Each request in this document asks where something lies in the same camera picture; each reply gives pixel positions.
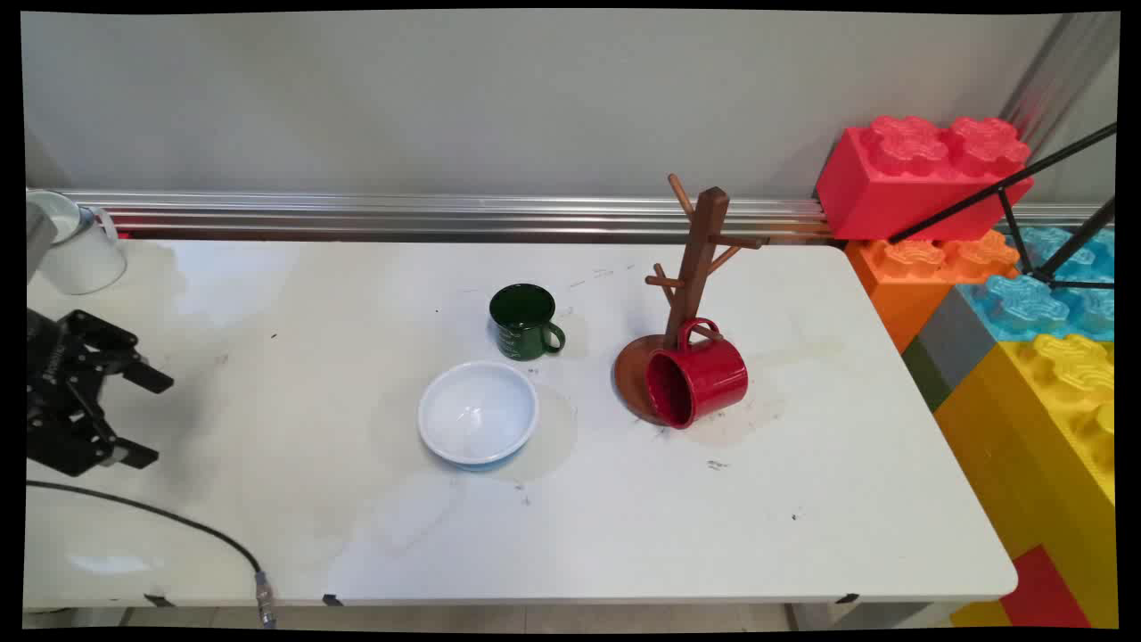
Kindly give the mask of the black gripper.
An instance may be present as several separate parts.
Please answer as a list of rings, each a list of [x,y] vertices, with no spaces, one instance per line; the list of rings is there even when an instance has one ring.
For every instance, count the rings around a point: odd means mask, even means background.
[[[26,455],[72,476],[90,468],[143,470],[159,452],[114,433],[99,405],[103,381],[121,375],[162,395],[175,379],[135,350],[137,338],[121,326],[75,309],[60,320],[26,312]]]

